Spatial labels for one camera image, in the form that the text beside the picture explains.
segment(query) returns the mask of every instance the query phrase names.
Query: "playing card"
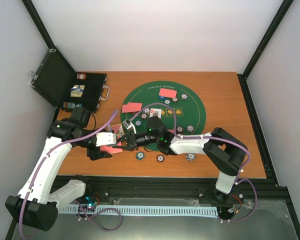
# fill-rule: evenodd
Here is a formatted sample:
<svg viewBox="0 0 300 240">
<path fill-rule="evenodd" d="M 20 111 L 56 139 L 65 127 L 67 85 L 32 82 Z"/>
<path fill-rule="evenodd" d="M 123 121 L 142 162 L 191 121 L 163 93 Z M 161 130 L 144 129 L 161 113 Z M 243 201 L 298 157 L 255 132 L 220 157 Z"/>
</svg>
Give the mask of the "playing card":
<svg viewBox="0 0 300 240">
<path fill-rule="evenodd" d="M 161 119 L 161 113 L 162 113 L 162 110 L 161 109 L 158 109 L 158 108 L 151 108 L 150 109 L 150 118 L 153 117 L 153 116 L 158 116 L 158 118 Z"/>
<path fill-rule="evenodd" d="M 111 129 L 114 131 L 118 138 L 122 137 L 125 134 L 122 124 L 112 125 Z"/>
</svg>

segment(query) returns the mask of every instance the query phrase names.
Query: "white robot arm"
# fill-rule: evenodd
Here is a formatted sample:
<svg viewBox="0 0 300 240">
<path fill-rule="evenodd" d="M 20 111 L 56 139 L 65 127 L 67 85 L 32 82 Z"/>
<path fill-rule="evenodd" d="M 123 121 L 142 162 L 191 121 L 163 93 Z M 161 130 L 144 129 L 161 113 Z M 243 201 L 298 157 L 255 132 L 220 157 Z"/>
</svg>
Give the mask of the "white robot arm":
<svg viewBox="0 0 300 240">
<path fill-rule="evenodd" d="M 107 152 L 100 151 L 100 146 L 111 146 L 127 151 L 137 150 L 138 147 L 156 143 L 157 149 L 165 155 L 178 155 L 183 153 L 205 154 L 220 170 L 213 194 L 215 200 L 222 202 L 227 200 L 227 196 L 232 190 L 236 176 L 246 153 L 233 145 L 225 144 L 225 149 L 221 149 L 223 142 L 207 139 L 206 137 L 217 136 L 219 139 L 226 139 L 236 142 L 244 148 L 243 143 L 231 136 L 221 128 L 215 128 L 212 132 L 202 135 L 174 135 L 167 131 L 166 125 L 157 116 L 150 117 L 147 121 L 147 132 L 135 133 L 133 124 L 123 122 L 123 125 L 131 132 L 117 139 L 112 132 L 99 132 L 92 134 L 91 130 L 85 130 L 90 118 L 90 112 L 84 108 L 76 107 L 71 117 L 55 121 L 48 131 L 44 150 L 35 166 L 31 176 L 19 191 L 17 196 L 9 196 L 5 206 L 18 222 L 21 207 L 26 201 L 26 208 L 23 215 L 23 224 L 41 229 L 49 230 L 57 219 L 58 212 L 75 199 L 82 197 L 86 192 L 86 182 L 80 179 L 70 180 L 65 186 L 50 194 L 53 181 L 59 168 L 73 147 L 80 146 L 87 148 L 87 156 L 91 160 L 110 158 Z M 126 144 L 118 145 L 119 142 L 126 141 Z M 64 143 L 50 152 L 56 145 Z M 42 163 L 33 186 L 30 183 Z"/>
</svg>

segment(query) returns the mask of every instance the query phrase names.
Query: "black metal bracket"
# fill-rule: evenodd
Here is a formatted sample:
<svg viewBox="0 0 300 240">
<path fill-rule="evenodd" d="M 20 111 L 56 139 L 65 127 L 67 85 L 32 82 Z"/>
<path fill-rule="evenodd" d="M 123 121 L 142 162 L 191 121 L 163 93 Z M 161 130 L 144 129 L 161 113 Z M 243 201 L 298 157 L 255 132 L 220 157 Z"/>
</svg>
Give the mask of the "black metal bracket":
<svg viewBox="0 0 300 240">
<path fill-rule="evenodd" d="M 28 13 L 30 14 L 30 17 L 32 18 L 36 28 L 40 32 L 43 40 L 45 41 L 45 44 L 49 49 L 55 49 L 56 46 L 54 42 L 52 41 L 44 23 L 42 22 L 33 2 L 31 0 L 22 0 L 25 8 L 27 9 Z"/>
<path fill-rule="evenodd" d="M 240 194 L 242 194 L 239 187 L 234 187 L 231 193 L 228 194 L 226 201 L 220 202 L 216 199 L 215 191 L 216 188 L 214 184 L 212 184 L 210 187 L 198 188 L 199 203 L 218 207 L 232 207 L 232 205 L 236 203 L 236 199 L 231 197 L 231 195 L 240 196 Z"/>
<path fill-rule="evenodd" d="M 248 65 L 246 66 L 246 68 L 242 74 L 244 80 L 247 80 L 249 74 L 251 73 L 252 69 L 255 67 L 261 54 L 264 52 L 266 46 L 270 42 L 272 36 L 274 35 L 279 24 L 281 23 L 282 19 L 286 15 L 287 11 L 289 10 L 289 8 L 293 2 L 294 2 L 294 0 L 283 0 L 281 6 L 279 7 L 278 11 L 276 12 L 272 22 L 270 23 L 268 29 L 266 30 L 263 38 L 260 41 L 258 47 L 256 48 L 254 54 L 252 55 L 251 60 L 249 61 Z"/>
<path fill-rule="evenodd" d="M 254 102 L 252 100 L 252 97 L 251 97 L 251 94 L 249 91 L 247 81 L 244 80 L 244 78 L 241 74 L 238 74 L 238 78 L 239 78 L 239 83 L 241 86 L 242 94 L 244 97 L 244 101 L 246 104 L 246 108 L 248 110 L 248 114 L 249 114 L 250 121 L 252 124 L 252 129 L 254 132 L 256 143 L 258 145 L 260 156 L 261 156 L 261 159 L 263 162 L 266 177 L 268 180 L 272 180 L 272 182 L 275 185 L 278 185 L 279 182 L 278 182 L 278 179 L 277 179 L 277 176 L 275 173 L 275 168 L 274 168 L 273 163 L 270 158 L 266 140 L 265 140 L 264 134 L 261 129 L 261 125 L 260 125 L 258 115 L 257 115 L 256 109 L 254 106 Z"/>
</svg>

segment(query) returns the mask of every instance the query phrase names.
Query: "white wall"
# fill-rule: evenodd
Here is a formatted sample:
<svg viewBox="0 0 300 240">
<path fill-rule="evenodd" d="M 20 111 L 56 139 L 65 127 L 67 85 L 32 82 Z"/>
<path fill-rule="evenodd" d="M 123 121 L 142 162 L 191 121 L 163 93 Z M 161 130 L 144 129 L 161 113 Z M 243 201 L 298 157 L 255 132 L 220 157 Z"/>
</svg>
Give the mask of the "white wall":
<svg viewBox="0 0 300 240">
<path fill-rule="evenodd" d="M 282 0 L 33 0 L 78 71 L 242 73 Z"/>
<path fill-rule="evenodd" d="M 20 0 L 0 0 L 0 239 L 12 220 L 5 208 L 43 149 L 54 108 L 30 89 L 48 49 Z"/>
<path fill-rule="evenodd" d="M 294 1 L 248 77 L 280 185 L 300 221 L 300 0 Z"/>
</svg>

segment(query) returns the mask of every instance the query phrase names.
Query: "wooden tabletop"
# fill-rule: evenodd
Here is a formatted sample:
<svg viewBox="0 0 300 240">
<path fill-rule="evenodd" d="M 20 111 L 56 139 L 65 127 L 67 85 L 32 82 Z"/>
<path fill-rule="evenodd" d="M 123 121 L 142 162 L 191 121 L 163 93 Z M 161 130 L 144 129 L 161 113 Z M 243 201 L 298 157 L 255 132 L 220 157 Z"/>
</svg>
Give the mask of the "wooden tabletop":
<svg viewBox="0 0 300 240">
<path fill-rule="evenodd" d="M 101 101 L 96 120 L 97 127 L 103 125 L 115 109 L 121 111 L 122 102 L 136 87 L 152 81 L 173 81 L 192 89 L 202 100 L 206 111 L 203 133 L 215 127 L 225 129 L 243 142 L 251 153 L 251 161 L 240 175 L 245 178 L 266 178 L 239 80 L 235 72 L 106 72 L 109 99 Z M 58 119 L 69 117 L 60 111 Z M 112 125 L 120 123 L 117 114 Z M 88 129 L 92 129 L 91 117 Z M 157 162 L 158 152 L 146 152 L 143 160 L 136 160 L 136 151 L 116 153 L 112 158 L 91 161 L 87 150 L 75 147 L 67 155 L 58 172 L 59 175 L 86 176 L 142 176 L 142 177 L 187 177 L 217 178 L 219 170 L 206 155 L 197 154 L 194 161 L 187 161 L 185 154 L 165 156 Z"/>
</svg>

